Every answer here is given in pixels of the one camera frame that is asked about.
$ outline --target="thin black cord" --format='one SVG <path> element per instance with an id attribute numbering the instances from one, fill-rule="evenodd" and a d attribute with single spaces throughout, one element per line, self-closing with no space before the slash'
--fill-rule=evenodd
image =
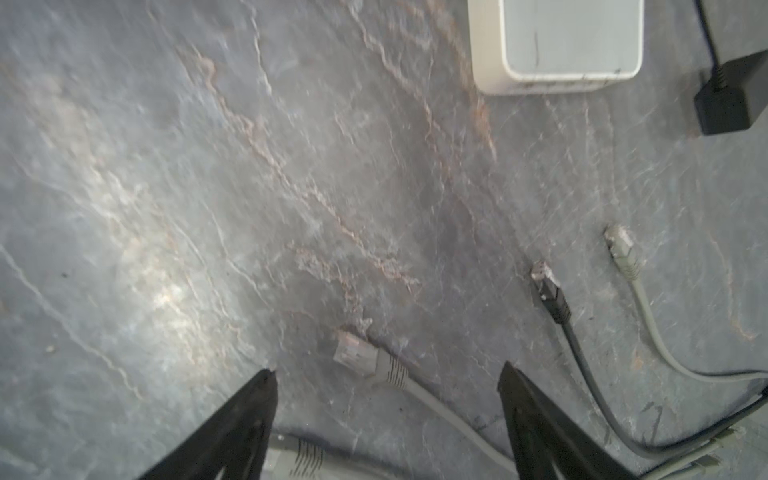
<path id="1" fill-rule="evenodd" d="M 624 429 L 621 428 L 621 425 L 619 425 L 619 422 L 616 420 L 614 413 L 611 411 L 611 407 L 608 406 L 608 403 L 605 401 L 605 398 L 603 397 L 603 394 L 600 392 L 600 388 L 598 387 L 598 383 L 595 382 L 594 377 L 592 376 L 592 371 L 587 364 L 584 353 L 581 351 L 581 346 L 576 339 L 576 335 L 574 334 L 573 328 L 571 327 L 571 323 L 565 322 L 562 323 L 561 326 L 563 327 L 565 339 L 568 341 L 568 345 L 571 347 L 571 352 L 576 359 L 576 364 L 578 365 L 579 370 L 581 370 L 584 381 L 587 383 L 587 388 L 589 388 L 589 391 L 592 394 L 594 401 L 598 404 L 600 411 L 603 412 L 603 416 L 607 420 L 608 425 L 611 426 L 613 431 L 616 433 L 616 436 L 632 452 L 641 457 L 652 458 L 654 460 L 665 460 L 670 457 L 687 453 L 691 449 L 696 448 L 697 446 L 711 439 L 734 423 L 739 422 L 741 419 L 749 416 L 760 407 L 768 403 L 768 389 L 764 389 L 762 396 L 758 400 L 750 403 L 748 406 L 742 408 L 738 412 L 725 417 L 719 422 L 714 423 L 704 430 L 695 433 L 685 439 L 668 443 L 666 445 L 646 445 L 644 443 L 640 443 L 630 437 L 629 434 L 627 434 Z"/>
<path id="2" fill-rule="evenodd" d="M 707 21 L 707 13 L 704 11 L 702 1 L 703 0 L 694 0 L 694 4 L 696 5 L 696 12 L 699 14 L 701 32 L 704 33 L 704 40 L 707 43 L 707 49 L 710 51 L 710 57 L 712 58 L 712 79 L 714 87 L 715 90 L 721 90 L 727 86 L 725 73 L 723 72 L 723 66 L 720 64 L 720 56 L 717 54 L 715 42 L 712 39 L 712 31 L 710 30 L 710 24 Z"/>

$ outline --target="white router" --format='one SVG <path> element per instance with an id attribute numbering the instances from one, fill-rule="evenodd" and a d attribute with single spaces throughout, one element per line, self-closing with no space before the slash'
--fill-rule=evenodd
<path id="1" fill-rule="evenodd" d="M 643 63 L 644 0 L 468 0 L 472 73 L 490 95 L 592 91 Z"/>

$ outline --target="white ethernet cable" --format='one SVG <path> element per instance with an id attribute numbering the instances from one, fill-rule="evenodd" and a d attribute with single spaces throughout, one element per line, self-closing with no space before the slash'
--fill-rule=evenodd
<path id="1" fill-rule="evenodd" d="M 768 372 L 763 370 L 747 370 L 746 372 L 735 373 L 698 373 L 681 365 L 680 362 L 672 356 L 667 349 L 667 346 L 664 345 L 661 333 L 656 325 L 654 313 L 650 311 L 648 295 L 645 293 L 643 283 L 640 281 L 640 257 L 633 248 L 634 243 L 630 239 L 627 230 L 619 225 L 612 225 L 605 230 L 605 240 L 608 243 L 608 248 L 611 250 L 611 256 L 614 258 L 614 263 L 616 263 L 619 270 L 621 270 L 627 280 L 629 280 L 629 284 L 632 287 L 632 291 L 637 301 L 637 306 L 640 309 L 645 326 L 648 328 L 650 338 L 656 346 L 656 350 L 658 350 L 661 356 L 667 360 L 667 363 L 669 363 L 672 368 L 692 379 L 700 380 L 702 382 L 729 383 L 740 382 L 742 380 L 768 379 Z"/>
<path id="2" fill-rule="evenodd" d="M 744 436 L 746 430 L 742 427 L 727 429 L 721 433 L 715 435 L 709 442 L 705 443 L 698 449 L 693 450 L 681 457 L 672 458 L 669 462 L 662 463 L 648 473 L 644 473 L 640 476 L 641 480 L 661 480 L 664 478 L 680 478 L 669 475 L 683 474 L 685 472 L 700 473 L 700 470 L 704 468 L 705 472 L 710 472 L 714 467 L 713 463 L 705 458 L 713 458 L 710 453 L 715 450 L 731 446 L 736 440 Z M 692 464 L 691 467 L 683 468 L 688 464 Z"/>
<path id="3" fill-rule="evenodd" d="M 329 455 L 317 445 L 289 435 L 270 435 L 262 471 L 276 480 L 388 480 L 370 468 Z"/>
<path id="4" fill-rule="evenodd" d="M 339 346 L 333 359 L 358 372 L 371 383 L 387 383 L 397 389 L 405 390 L 415 396 L 434 413 L 440 415 L 454 426 L 470 442 L 474 443 L 494 463 L 509 472 L 517 472 L 515 463 L 493 448 L 475 430 L 458 415 L 443 405 L 431 393 L 424 390 L 408 375 L 408 370 L 395 357 L 383 349 L 359 339 L 352 333 L 339 333 Z"/>

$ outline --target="marble surface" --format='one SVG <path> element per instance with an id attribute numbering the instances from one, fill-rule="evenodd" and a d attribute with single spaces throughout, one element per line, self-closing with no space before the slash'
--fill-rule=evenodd
<path id="1" fill-rule="evenodd" d="M 768 3 L 711 10 L 724 58 L 768 46 Z M 698 136 L 692 5 L 645 21 L 632 81 L 490 98 L 462 0 L 3 2 L 0 477 L 134 478 L 265 366 L 279 432 L 400 478 L 510 477 L 335 364 L 337 329 L 507 453 L 510 360 L 640 472 L 534 295 L 540 258 L 636 438 L 736 408 L 762 385 L 665 366 L 601 235 L 633 231 L 680 361 L 766 368 L 768 116 Z M 750 421 L 724 478 L 766 474 Z"/>

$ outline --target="bundle of cables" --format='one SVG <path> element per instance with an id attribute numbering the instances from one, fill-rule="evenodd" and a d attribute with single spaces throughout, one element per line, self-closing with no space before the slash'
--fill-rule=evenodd
<path id="1" fill-rule="evenodd" d="M 619 267 L 624 276 L 630 281 L 630 285 L 636 297 L 637 305 L 640 308 L 641 316 L 644 319 L 646 327 L 650 332 L 651 339 L 654 342 L 659 353 L 667 362 L 678 372 L 683 373 L 694 379 L 706 381 L 706 382 L 736 382 L 741 380 L 752 379 L 765 379 L 768 378 L 768 372 L 763 371 L 747 371 L 747 372 L 735 372 L 727 374 L 706 374 L 693 372 L 686 367 L 682 366 L 664 345 L 664 342 L 659 334 L 659 330 L 656 326 L 656 321 L 653 317 L 653 313 L 650 311 L 650 304 L 648 302 L 647 295 L 640 282 L 640 270 L 641 263 L 636 250 L 633 248 L 633 243 L 627 235 L 627 231 L 622 227 L 610 227 L 605 232 L 605 238 L 608 246 L 611 250 L 611 255 L 614 262 Z M 699 469 L 707 471 L 707 469 L 714 465 L 714 460 L 707 456 L 713 449 L 722 446 L 724 439 L 733 438 L 733 430 L 730 427 L 739 422 L 741 419 L 746 418 L 750 414 L 754 413 L 760 407 L 768 403 L 768 387 L 766 387 L 760 394 L 760 397 L 749 405 L 743 407 L 735 413 L 732 413 L 719 422 L 715 422 L 704 430 L 688 436 L 684 439 L 677 440 L 676 442 L 667 443 L 665 445 L 648 445 L 643 442 L 639 442 L 633 439 L 616 420 L 616 416 L 611 411 L 611 407 L 606 402 L 603 394 L 597 382 L 592 375 L 592 371 L 584 357 L 584 353 L 581 350 L 578 339 L 574 334 L 573 327 L 571 326 L 571 309 L 568 306 L 568 302 L 565 300 L 563 291 L 560 288 L 560 283 L 554 277 L 549 266 L 544 262 L 538 262 L 531 270 L 531 278 L 536 285 L 541 301 L 545 308 L 550 313 L 552 319 L 560 325 L 565 335 L 565 339 L 568 342 L 571 352 L 576 360 L 576 364 L 581 371 L 584 381 L 587 384 L 587 388 L 594 397 L 594 401 L 598 404 L 598 408 L 603 413 L 608 425 L 613 429 L 616 436 L 636 455 L 644 458 L 651 458 L 655 460 L 667 460 L 674 458 L 667 464 L 663 464 L 659 468 L 648 472 L 643 479 L 651 480 L 653 478 L 662 478 L 656 476 L 654 472 L 662 471 L 669 472 L 671 465 L 680 466 L 681 459 L 684 459 L 684 464 L 691 463 L 691 458 L 698 458 L 698 463 L 694 463 L 689 467 L 686 472 L 696 473 Z"/>

